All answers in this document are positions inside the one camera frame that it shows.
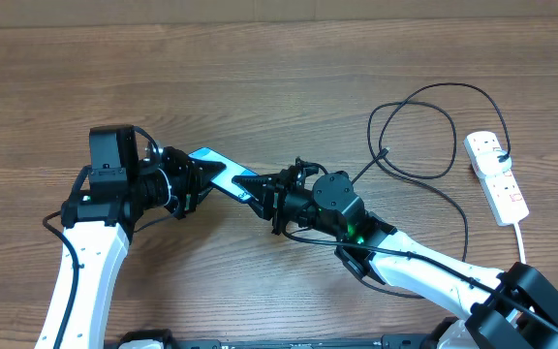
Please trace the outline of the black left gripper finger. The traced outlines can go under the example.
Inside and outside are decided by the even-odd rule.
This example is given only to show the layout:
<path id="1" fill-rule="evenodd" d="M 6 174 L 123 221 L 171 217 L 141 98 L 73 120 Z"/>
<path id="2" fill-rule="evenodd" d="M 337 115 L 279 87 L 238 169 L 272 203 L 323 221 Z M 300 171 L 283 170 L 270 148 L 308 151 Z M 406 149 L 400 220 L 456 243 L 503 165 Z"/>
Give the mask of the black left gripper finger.
<path id="1" fill-rule="evenodd" d="M 194 160 L 194 179 L 200 190 L 211 186 L 211 180 L 226 169 L 222 162 Z"/>
<path id="2" fill-rule="evenodd" d="M 211 186 L 205 186 L 202 189 L 194 190 L 189 195 L 189 212 L 195 212 L 197 206 L 203 202 L 207 195 L 212 191 Z"/>

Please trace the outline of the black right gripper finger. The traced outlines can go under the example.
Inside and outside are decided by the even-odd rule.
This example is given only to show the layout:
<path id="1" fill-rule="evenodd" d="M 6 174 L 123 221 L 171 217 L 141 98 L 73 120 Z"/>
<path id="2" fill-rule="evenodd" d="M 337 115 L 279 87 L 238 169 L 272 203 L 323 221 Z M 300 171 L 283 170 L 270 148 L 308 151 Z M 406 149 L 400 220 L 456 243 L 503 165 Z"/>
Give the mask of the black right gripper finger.
<path id="1" fill-rule="evenodd" d="M 276 197 L 264 197 L 262 200 L 254 199 L 249 207 L 263 220 L 270 221 L 276 218 L 278 201 Z"/>
<path id="2" fill-rule="evenodd" d="M 263 202 L 274 195 L 278 178 L 278 174 L 236 175 L 232 178 L 232 183 L 243 191 L 236 199 L 240 202 Z"/>

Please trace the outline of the blue Samsung Galaxy smartphone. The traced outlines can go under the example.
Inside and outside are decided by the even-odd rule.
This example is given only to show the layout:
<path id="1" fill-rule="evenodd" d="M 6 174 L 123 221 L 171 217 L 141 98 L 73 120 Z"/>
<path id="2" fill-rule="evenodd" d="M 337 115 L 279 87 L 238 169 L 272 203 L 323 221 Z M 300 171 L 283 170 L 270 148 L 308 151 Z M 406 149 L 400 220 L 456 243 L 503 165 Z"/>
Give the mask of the blue Samsung Galaxy smartphone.
<path id="1" fill-rule="evenodd" d="M 252 196 L 245 189 L 233 183 L 233 178 L 240 175 L 256 176 L 256 173 L 209 147 L 199 148 L 191 152 L 190 156 L 198 160 L 224 164 L 226 168 L 211 179 L 213 186 L 240 203 L 246 204 L 252 200 Z"/>

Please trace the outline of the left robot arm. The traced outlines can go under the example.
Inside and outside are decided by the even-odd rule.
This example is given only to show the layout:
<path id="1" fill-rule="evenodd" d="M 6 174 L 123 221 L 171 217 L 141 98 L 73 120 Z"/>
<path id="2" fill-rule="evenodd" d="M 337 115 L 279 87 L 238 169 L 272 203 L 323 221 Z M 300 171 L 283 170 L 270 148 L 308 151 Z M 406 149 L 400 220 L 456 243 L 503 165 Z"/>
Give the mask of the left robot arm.
<path id="1" fill-rule="evenodd" d="M 130 124 L 92 128 L 91 162 L 53 214 L 62 227 L 53 227 L 48 217 L 43 220 L 63 248 L 39 348 L 102 347 L 116 278 L 140 218 L 156 207 L 184 218 L 226 168 L 171 146 L 160 148 L 155 141 L 141 159 L 136 136 L 144 133 Z"/>

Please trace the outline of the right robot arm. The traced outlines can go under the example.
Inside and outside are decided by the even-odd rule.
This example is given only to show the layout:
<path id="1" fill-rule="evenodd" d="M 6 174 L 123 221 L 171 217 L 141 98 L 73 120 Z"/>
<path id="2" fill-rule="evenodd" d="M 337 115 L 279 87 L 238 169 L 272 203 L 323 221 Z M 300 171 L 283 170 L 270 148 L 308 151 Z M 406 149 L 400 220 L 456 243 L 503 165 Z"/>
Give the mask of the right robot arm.
<path id="1" fill-rule="evenodd" d="M 326 246 L 353 276 L 409 290 L 453 314 L 432 338 L 437 348 L 558 348 L 558 290 L 520 262 L 502 271 L 425 247 L 367 210 L 344 172 L 297 160 L 277 174 L 236 175 L 252 209 L 294 241 L 300 230 L 329 236 Z"/>

